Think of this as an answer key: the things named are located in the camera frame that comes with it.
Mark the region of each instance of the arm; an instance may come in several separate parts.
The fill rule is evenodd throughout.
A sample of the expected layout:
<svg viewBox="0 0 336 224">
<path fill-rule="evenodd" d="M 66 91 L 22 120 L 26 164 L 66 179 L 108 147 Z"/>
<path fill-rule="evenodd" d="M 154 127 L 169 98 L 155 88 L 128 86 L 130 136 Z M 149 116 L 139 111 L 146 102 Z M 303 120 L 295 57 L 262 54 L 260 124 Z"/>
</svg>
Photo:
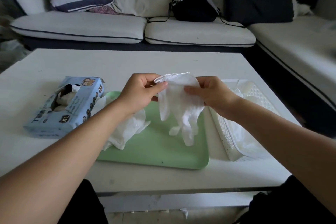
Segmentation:
<svg viewBox="0 0 336 224">
<path fill-rule="evenodd" d="M 215 111 L 243 126 L 326 208 L 336 215 L 336 141 L 302 128 L 231 92 L 217 77 L 186 87 Z"/>
<path fill-rule="evenodd" d="M 0 178 L 0 223 L 57 223 L 117 125 L 166 87 L 133 74 L 120 97 L 71 133 Z"/>
</svg>

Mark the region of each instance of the black pillow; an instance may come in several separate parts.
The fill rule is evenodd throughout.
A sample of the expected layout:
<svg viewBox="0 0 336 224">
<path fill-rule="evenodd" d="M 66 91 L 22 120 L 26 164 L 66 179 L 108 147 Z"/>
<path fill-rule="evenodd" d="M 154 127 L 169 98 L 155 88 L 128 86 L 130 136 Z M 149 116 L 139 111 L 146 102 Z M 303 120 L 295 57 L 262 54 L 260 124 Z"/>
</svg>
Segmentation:
<svg viewBox="0 0 336 224">
<path fill-rule="evenodd" d="M 224 18 L 249 26 L 293 21 L 292 0 L 225 0 Z"/>
</svg>

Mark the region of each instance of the hand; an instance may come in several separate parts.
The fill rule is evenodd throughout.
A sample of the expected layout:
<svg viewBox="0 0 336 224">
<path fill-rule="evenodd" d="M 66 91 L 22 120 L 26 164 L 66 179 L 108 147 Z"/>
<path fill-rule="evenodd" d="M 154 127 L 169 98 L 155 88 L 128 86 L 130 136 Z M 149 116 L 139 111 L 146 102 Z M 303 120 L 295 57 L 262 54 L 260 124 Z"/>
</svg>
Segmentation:
<svg viewBox="0 0 336 224">
<path fill-rule="evenodd" d="M 217 76 L 197 77 L 200 88 L 186 86 L 185 92 L 198 95 L 204 103 L 212 107 L 220 116 L 233 120 L 235 104 L 239 99 Z"/>
<path fill-rule="evenodd" d="M 155 73 L 132 74 L 122 90 L 117 102 L 123 105 L 126 115 L 132 115 L 145 108 L 155 95 L 164 90 L 168 83 L 155 84 L 153 81 L 160 75 Z"/>
</svg>

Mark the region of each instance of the cardboard box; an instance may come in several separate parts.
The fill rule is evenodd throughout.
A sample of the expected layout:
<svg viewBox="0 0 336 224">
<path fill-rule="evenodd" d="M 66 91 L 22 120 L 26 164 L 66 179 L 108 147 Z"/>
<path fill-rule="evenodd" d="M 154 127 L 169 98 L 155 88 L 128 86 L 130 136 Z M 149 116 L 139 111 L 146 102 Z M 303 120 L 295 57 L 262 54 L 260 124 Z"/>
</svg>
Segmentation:
<svg viewBox="0 0 336 224">
<path fill-rule="evenodd" d="M 64 111 L 53 111 L 59 106 L 56 102 L 58 94 L 69 93 L 72 85 L 81 87 L 71 103 Z M 97 97 L 103 93 L 103 80 L 99 77 L 66 77 L 24 128 L 33 137 L 60 139 L 90 117 Z"/>
</svg>

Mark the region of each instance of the cartoon logo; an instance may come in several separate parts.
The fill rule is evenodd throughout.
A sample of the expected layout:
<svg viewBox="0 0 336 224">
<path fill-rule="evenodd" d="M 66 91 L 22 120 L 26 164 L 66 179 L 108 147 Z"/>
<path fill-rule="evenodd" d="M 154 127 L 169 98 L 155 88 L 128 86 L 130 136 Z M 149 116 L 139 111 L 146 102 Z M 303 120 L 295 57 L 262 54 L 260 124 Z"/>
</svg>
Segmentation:
<svg viewBox="0 0 336 224">
<path fill-rule="evenodd" d="M 66 123 L 70 119 L 70 115 L 63 115 L 62 119 L 59 121 L 60 123 Z"/>
<path fill-rule="evenodd" d="M 95 79 L 85 78 L 82 82 L 82 85 L 91 86 L 95 81 L 96 81 Z"/>
</svg>

